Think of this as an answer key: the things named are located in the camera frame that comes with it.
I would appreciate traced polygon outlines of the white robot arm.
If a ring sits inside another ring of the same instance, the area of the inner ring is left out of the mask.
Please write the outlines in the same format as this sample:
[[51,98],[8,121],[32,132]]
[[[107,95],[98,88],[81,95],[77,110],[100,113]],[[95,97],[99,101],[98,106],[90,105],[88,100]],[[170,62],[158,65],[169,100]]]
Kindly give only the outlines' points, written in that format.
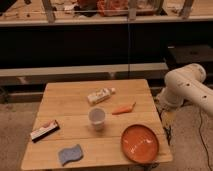
[[160,106],[172,110],[188,100],[213,117],[213,89],[203,84],[205,79],[206,71],[197,63],[169,71],[164,77],[165,87],[158,94]]

